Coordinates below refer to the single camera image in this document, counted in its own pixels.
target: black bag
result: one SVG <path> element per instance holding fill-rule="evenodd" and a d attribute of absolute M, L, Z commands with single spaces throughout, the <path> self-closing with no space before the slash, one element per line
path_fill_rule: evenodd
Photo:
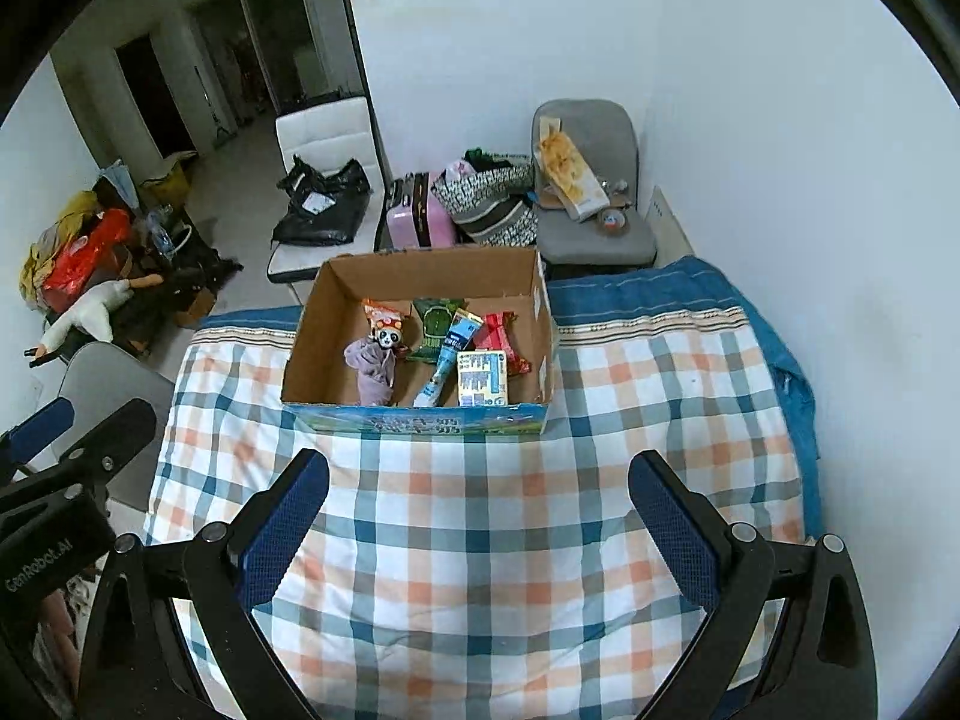
<path fill-rule="evenodd" d="M 371 195 L 367 174 L 355 159 L 334 175 L 322 175 L 294 156 L 294 167 L 277 183 L 277 189 L 286 191 L 290 205 L 287 215 L 274 227 L 272 240 L 299 247 L 334 247 L 353 242 Z M 318 213 L 314 194 L 322 196 L 320 199 L 325 202 L 332 201 L 332 205 Z"/>

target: panda face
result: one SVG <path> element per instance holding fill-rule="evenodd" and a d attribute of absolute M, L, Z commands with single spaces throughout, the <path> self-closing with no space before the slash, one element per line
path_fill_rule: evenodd
<path fill-rule="evenodd" d="M 376 342 L 384 349 L 400 346 L 400 332 L 392 327 L 381 327 L 376 331 Z"/>

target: mop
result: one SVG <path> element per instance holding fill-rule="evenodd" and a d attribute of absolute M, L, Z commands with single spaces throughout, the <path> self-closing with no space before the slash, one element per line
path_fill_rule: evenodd
<path fill-rule="evenodd" d="M 197 74 L 197 80 L 200 81 L 200 89 L 203 89 L 203 99 L 206 100 L 206 107 L 210 109 L 210 116 L 213 117 L 213 124 L 217 125 L 217 135 L 213 139 L 213 148 L 219 148 L 224 143 L 232 141 L 237 134 L 235 132 L 230 132 L 227 127 L 224 127 L 224 123 L 220 121 L 220 117 L 217 116 L 217 112 L 213 109 L 213 103 L 210 103 L 210 95 L 206 93 L 206 86 L 203 84 L 203 76 L 200 75 L 200 68 L 194 65 L 193 70 Z"/>

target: plaid tablecloth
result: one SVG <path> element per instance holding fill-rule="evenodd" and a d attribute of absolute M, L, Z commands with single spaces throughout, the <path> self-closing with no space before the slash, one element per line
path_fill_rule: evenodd
<path fill-rule="evenodd" d="M 631 507 L 642 449 L 728 521 L 803 538 L 798 464 L 743 306 L 577 323 L 570 307 L 587 298 L 573 284 L 551 288 L 565 326 L 538 439 L 315 435 L 280 404 L 296 310 L 195 334 L 148 541 L 231 519 L 302 447 L 322 451 L 328 499 L 254 617 L 324 717 L 635 716 L 703 619 Z M 190 608 L 179 616 L 222 680 Z M 775 621 L 768 605 L 738 682 L 757 674 Z"/>

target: metal screw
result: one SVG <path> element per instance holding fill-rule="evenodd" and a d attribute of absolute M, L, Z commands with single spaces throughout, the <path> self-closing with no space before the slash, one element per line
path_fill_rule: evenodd
<path fill-rule="evenodd" d="M 227 525 L 223 522 L 211 522 L 200 531 L 200 538 L 210 544 L 219 541 L 224 536 L 227 536 Z"/>
<path fill-rule="evenodd" d="M 840 536 L 834 536 L 833 533 L 827 533 L 827 536 L 824 536 L 824 547 L 827 547 L 830 552 L 841 553 L 844 549 L 843 539 Z"/>
<path fill-rule="evenodd" d="M 113 550 L 118 555 L 126 555 L 133 547 L 136 547 L 136 536 L 133 536 L 133 533 L 124 533 L 123 536 L 117 536 L 117 541 L 113 543 Z"/>
<path fill-rule="evenodd" d="M 737 541 L 746 541 L 750 543 L 757 538 L 757 529 L 746 522 L 734 522 L 730 532 Z"/>

